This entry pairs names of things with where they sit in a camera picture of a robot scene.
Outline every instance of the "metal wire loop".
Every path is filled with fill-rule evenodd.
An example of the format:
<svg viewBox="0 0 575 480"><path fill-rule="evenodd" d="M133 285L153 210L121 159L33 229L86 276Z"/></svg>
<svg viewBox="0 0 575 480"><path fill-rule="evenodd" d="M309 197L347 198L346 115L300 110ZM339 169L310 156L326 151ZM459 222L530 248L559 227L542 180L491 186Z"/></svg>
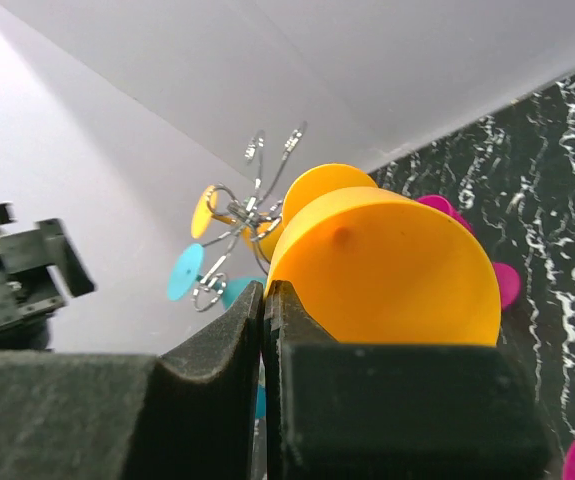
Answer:
<svg viewBox="0 0 575 480"><path fill-rule="evenodd" d="M265 132L263 130L258 130L256 135L247 144L247 149L245 150L245 160L247 165L250 165L254 159L258 161L258 171L256 173L256 179L254 180L254 197L258 197L258 192L263 182L263 150L265 148Z"/></svg>
<svg viewBox="0 0 575 480"><path fill-rule="evenodd" d="M292 132L291 136L287 139L287 142L285 142L283 157L280 160L280 166L278 167L278 172L276 172L276 176L274 176L274 179L272 180L269 189L260 198L260 201L258 202L259 204L263 203L267 199L267 197L271 195L271 192L274 190L276 184L278 183L280 175L283 173L283 170L285 169L287 160L289 160L289 157L291 156L292 152L296 149L296 146L300 142L300 139L303 137L306 130L307 130L307 122L301 123L300 126Z"/></svg>
<svg viewBox="0 0 575 480"><path fill-rule="evenodd" d="M283 221L283 217L282 215L280 217L275 218L272 222L271 225L269 225L269 227L267 228L267 230L265 230L262 233L257 233L255 237L250 238L249 241L250 242L258 242L260 240L262 240L263 238L265 238L267 235L269 235L271 232L273 232L274 230L276 230L276 228L278 228L278 225L280 225L280 222Z"/></svg>
<svg viewBox="0 0 575 480"><path fill-rule="evenodd" d="M209 310L216 303L218 303L220 298L223 296L223 293L225 293L226 288L227 288L227 275L223 272L214 275L207 285L203 285L202 282L199 283L198 286L194 288L194 291L192 292L192 300L194 302L194 308L198 312L205 312ZM206 304L201 305L199 300L201 295L204 297L211 293L214 293L214 296L212 296Z"/></svg>
<svg viewBox="0 0 575 480"><path fill-rule="evenodd" d="M260 261L260 258L262 257L267 263L270 263L269 260L267 260L267 257L265 256L265 252L263 252L263 250L260 248L260 245L258 245L258 243L252 243L252 245L253 245L253 249L254 249L254 258L256 259L256 264L258 265L258 267L262 270L262 272L265 275L268 275L269 272L267 271L267 269L263 265L263 262Z"/></svg>
<svg viewBox="0 0 575 480"><path fill-rule="evenodd" d="M219 212L216 207L212 207L211 206L211 197L214 195L214 193L216 192L225 192L227 195L229 195L230 197L230 201L227 202L228 204L231 202L235 202L238 203L238 200L236 199L236 195L234 195L234 192L232 192L229 188L227 188L225 185L223 185L222 183L219 183L217 185L214 185L213 188L210 188L209 191L207 192L207 194L205 195L205 202L207 203L207 208L209 209L209 211L214 214L214 215L218 215L219 217L226 217L227 215L229 215L228 211L224 211L224 212Z"/></svg>

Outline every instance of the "orange plastic cup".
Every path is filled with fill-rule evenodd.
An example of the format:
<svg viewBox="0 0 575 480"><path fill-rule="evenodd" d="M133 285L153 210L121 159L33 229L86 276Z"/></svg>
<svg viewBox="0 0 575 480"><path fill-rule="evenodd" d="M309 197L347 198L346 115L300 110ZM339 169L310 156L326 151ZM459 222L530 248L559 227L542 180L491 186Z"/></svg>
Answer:
<svg viewBox="0 0 575 480"><path fill-rule="evenodd" d="M498 283L478 241L378 188L334 190L303 207L278 240L268 288L273 280L290 281L340 342L495 346L500 331Z"/></svg>
<svg viewBox="0 0 575 480"><path fill-rule="evenodd" d="M328 163L307 170L292 183L285 195L283 223L289 224L291 219L312 200L347 187L378 188L378 185L359 168L343 163Z"/></svg>

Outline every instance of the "black marble surface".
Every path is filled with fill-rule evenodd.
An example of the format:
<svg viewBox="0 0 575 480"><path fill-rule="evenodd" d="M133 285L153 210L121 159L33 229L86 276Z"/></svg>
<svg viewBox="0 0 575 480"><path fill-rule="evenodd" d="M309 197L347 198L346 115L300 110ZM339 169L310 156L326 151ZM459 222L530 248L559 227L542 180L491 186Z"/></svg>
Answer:
<svg viewBox="0 0 575 480"><path fill-rule="evenodd" d="M559 478L575 438L575 75L373 175L412 198L446 196L490 258L520 272L498 345L533 382Z"/></svg>

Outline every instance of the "cyan disc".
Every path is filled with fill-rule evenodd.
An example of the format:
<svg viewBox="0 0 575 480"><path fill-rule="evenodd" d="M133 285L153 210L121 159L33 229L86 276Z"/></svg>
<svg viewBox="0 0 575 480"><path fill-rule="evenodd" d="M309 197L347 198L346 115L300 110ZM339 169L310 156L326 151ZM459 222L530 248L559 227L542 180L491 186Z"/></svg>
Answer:
<svg viewBox="0 0 575 480"><path fill-rule="evenodd" d="M171 271L167 284L167 298L175 302L191 290L200 272L204 256L205 249L199 243L193 243L185 249Z"/></svg>
<svg viewBox="0 0 575 480"><path fill-rule="evenodd" d="M267 413L267 400L265 399L265 389L258 385L256 393L256 418L263 418Z"/></svg>
<svg viewBox="0 0 575 480"><path fill-rule="evenodd" d="M227 282L227 288L225 288L223 296L220 298L220 301L223 302L225 306L225 310L243 293L243 290L249 285L249 282L253 282L254 280L262 283L263 287L267 283L267 279L263 277L240 277Z"/></svg>

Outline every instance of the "gray wall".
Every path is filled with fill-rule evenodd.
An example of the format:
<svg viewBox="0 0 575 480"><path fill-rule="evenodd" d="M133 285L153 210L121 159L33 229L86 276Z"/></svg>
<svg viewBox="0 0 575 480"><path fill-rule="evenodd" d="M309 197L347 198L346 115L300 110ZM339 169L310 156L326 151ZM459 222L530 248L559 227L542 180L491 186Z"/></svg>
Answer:
<svg viewBox="0 0 575 480"><path fill-rule="evenodd" d="M244 151L245 144L232 148ZM64 219L98 291L54 318L60 351L162 353L215 318L167 300L202 191L251 183L0 7L0 201ZM215 251L211 251L213 260ZM257 274L241 247L232 275Z"/></svg>
<svg viewBox="0 0 575 480"><path fill-rule="evenodd" d="M575 68L569 0L0 4L237 169L250 132L280 143L309 120L282 191L315 164L371 170Z"/></svg>

